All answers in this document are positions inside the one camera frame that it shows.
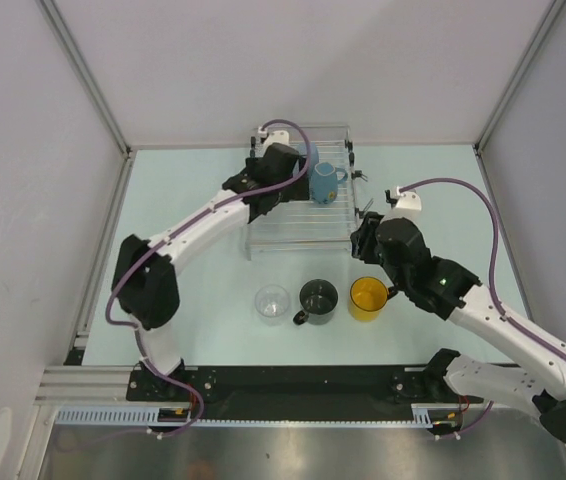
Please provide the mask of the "clear octagonal glass cup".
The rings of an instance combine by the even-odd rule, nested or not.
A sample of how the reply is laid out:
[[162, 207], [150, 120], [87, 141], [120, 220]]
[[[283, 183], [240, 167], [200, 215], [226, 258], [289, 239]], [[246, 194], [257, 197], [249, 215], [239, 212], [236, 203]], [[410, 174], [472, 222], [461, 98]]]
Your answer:
[[284, 321], [289, 310], [290, 295], [280, 285], [266, 285], [256, 293], [254, 307], [265, 325], [276, 326]]

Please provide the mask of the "grey ceramic mug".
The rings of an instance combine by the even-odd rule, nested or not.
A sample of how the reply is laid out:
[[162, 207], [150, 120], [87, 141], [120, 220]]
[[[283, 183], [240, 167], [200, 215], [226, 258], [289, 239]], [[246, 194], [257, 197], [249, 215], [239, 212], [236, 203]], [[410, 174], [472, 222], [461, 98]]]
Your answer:
[[300, 310], [294, 315], [293, 323], [325, 325], [331, 321], [339, 296], [335, 286], [324, 279], [313, 279], [303, 285], [299, 292]]

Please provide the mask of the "yellow ceramic mug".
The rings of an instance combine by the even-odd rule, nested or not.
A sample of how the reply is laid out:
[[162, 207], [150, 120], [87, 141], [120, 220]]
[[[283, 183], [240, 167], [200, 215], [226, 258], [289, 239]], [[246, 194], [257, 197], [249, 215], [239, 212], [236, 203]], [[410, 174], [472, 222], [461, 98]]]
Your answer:
[[356, 321], [374, 321], [398, 293], [396, 287], [388, 287], [375, 277], [358, 278], [350, 286], [348, 311]]

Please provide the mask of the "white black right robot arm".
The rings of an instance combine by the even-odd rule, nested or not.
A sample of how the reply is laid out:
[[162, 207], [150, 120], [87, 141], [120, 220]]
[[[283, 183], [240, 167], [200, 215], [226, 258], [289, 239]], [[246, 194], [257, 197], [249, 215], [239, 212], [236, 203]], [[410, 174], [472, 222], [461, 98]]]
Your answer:
[[484, 364], [442, 349], [424, 376], [432, 399], [459, 394], [503, 404], [538, 420], [566, 444], [566, 342], [506, 309], [459, 263], [432, 255], [407, 218], [368, 213], [351, 243], [353, 258], [380, 266], [417, 308], [477, 335], [514, 363]]

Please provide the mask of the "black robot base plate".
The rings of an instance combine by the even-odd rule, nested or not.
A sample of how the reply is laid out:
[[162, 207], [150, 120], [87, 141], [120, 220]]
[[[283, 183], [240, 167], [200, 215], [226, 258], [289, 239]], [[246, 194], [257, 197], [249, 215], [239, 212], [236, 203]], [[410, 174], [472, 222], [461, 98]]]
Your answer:
[[201, 394], [205, 420], [391, 421], [416, 404], [483, 402], [403, 365], [190, 366], [173, 377]]

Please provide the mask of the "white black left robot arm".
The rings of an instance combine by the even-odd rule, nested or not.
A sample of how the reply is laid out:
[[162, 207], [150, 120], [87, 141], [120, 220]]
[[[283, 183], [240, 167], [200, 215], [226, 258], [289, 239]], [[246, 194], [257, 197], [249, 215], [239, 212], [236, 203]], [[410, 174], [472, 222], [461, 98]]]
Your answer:
[[130, 235], [122, 242], [106, 320], [134, 329], [141, 359], [153, 369], [148, 385], [160, 398], [173, 399], [184, 387], [170, 329], [181, 303], [179, 273], [216, 241], [273, 210], [307, 167], [295, 148], [274, 142], [179, 224], [149, 239]]

